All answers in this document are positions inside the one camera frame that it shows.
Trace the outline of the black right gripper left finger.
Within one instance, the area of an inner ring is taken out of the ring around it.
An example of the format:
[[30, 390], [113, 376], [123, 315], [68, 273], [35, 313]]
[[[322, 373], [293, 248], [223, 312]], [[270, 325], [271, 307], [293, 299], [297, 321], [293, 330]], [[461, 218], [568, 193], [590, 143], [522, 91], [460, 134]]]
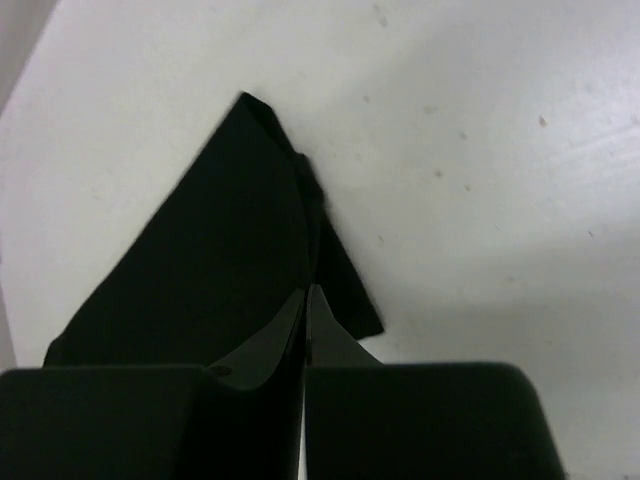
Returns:
[[203, 395], [297, 395], [301, 391], [306, 292], [294, 290], [272, 320], [203, 371]]

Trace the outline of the black tank top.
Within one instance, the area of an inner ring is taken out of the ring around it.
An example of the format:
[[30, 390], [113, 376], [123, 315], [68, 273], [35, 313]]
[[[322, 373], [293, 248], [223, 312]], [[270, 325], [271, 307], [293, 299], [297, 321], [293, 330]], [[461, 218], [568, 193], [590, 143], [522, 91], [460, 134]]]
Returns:
[[243, 93], [44, 363], [208, 366], [315, 284], [354, 338], [383, 332], [309, 159]]

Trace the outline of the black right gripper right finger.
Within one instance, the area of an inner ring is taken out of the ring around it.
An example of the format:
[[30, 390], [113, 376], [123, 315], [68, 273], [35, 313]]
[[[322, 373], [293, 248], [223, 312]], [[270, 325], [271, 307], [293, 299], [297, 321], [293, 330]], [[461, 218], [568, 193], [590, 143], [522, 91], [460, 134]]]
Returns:
[[306, 304], [306, 365], [315, 368], [382, 365], [339, 324], [317, 284], [311, 286]]

